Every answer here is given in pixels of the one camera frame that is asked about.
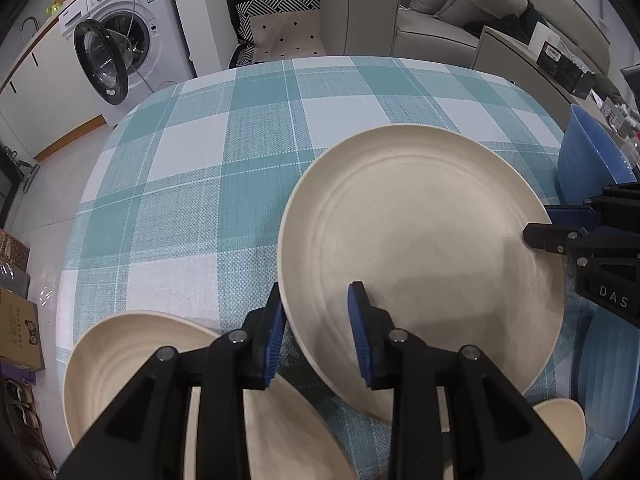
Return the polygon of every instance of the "bowl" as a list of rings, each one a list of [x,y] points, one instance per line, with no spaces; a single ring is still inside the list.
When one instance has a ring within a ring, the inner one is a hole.
[[[603,186],[635,181],[629,163],[606,130],[572,104],[558,156],[558,183],[566,203],[581,204],[600,195]]]
[[[590,429],[620,442],[638,410],[640,329],[598,307],[584,338],[577,397]]]

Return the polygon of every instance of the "bamboo fiber plate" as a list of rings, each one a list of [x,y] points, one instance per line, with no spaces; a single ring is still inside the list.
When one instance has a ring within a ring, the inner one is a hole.
[[[545,208],[508,163],[459,134],[392,124],[344,140],[305,171],[284,211],[278,281],[320,377],[391,422],[390,390],[367,390],[348,284],[431,346],[478,345],[520,391],[543,370],[564,314],[561,257],[529,249]]]
[[[63,409],[74,446],[153,352],[208,346],[218,335],[159,312],[126,312],[103,319],[78,341],[66,368]],[[195,478],[199,388],[187,426],[185,479]],[[257,480],[355,480],[338,440],[313,407],[276,375],[264,392],[245,391],[246,436],[252,478]]]
[[[550,399],[536,404],[533,409],[578,463],[587,435],[587,423],[580,404],[571,399]]]

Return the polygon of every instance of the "floor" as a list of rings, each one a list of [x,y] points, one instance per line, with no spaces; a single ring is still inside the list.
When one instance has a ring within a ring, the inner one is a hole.
[[[36,375],[36,409],[49,452],[60,466],[71,451],[56,376],[56,307],[66,243],[98,156],[111,133],[102,126],[47,158],[27,194],[18,192],[5,229],[31,248],[28,300],[38,305],[46,369]]]

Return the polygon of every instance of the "table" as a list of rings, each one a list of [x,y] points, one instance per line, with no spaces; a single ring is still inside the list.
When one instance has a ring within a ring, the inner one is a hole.
[[[593,99],[580,99],[569,94],[538,66],[536,60],[537,57],[521,41],[485,27],[471,68],[502,76],[515,83],[538,101],[563,131],[569,121],[570,105],[574,103],[587,110],[607,130],[610,129]]]
[[[544,203],[558,202],[562,131],[498,76],[418,60],[321,57],[164,89],[113,131],[84,190],[60,279],[60,378],[78,338],[115,312],[159,310],[223,332],[238,327],[276,281],[280,219],[300,175],[341,139],[389,123],[431,124],[477,140]],[[567,300],[531,402],[570,394],[574,347],[593,304]],[[361,478],[385,474],[389,428],[334,395],[289,330],[279,372],[321,413]],[[596,462],[610,451],[592,434],[590,448]]]

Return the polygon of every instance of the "bottle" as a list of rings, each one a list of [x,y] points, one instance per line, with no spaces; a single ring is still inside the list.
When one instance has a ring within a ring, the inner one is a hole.
[[[620,147],[632,170],[640,166],[640,133],[636,132]]]

